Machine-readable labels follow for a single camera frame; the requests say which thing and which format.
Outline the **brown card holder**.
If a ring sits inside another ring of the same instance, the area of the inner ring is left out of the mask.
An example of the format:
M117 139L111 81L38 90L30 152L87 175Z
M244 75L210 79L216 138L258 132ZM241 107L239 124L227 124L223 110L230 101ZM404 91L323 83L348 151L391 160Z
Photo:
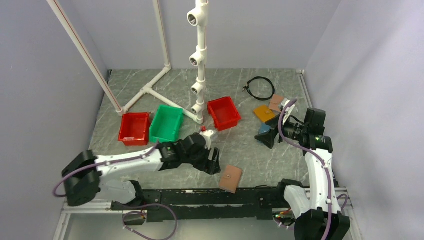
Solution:
M218 188L228 193L235 194L242 177L242 172L242 169L236 166L227 165L221 175Z

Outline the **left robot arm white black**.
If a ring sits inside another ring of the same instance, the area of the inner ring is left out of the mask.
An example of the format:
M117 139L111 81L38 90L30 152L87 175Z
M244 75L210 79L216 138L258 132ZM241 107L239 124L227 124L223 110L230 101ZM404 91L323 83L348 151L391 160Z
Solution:
M184 139L156 142L148 149L118 155L83 151L61 172L63 197L70 207L101 199L137 210L146 202L142 187L136 180L119 181L121 176L173 170L181 165L191 165L208 175L218 174L220 150L212 148L214 136L210 130L195 132Z

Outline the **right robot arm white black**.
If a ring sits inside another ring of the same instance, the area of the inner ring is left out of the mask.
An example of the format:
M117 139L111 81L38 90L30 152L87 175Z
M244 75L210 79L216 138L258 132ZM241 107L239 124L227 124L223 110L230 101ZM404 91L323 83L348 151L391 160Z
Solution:
M275 194L276 203L290 207L292 217L275 215L274 221L286 229L294 230L297 240L342 240L348 233L351 222L342 214L338 202L332 171L333 144L324 135L326 112L308 108L303 121L280 120L279 116L265 124L269 130L255 136L255 139L273 148L275 138L288 140L292 146L301 149L309 173L309 190L300 182L282 180Z

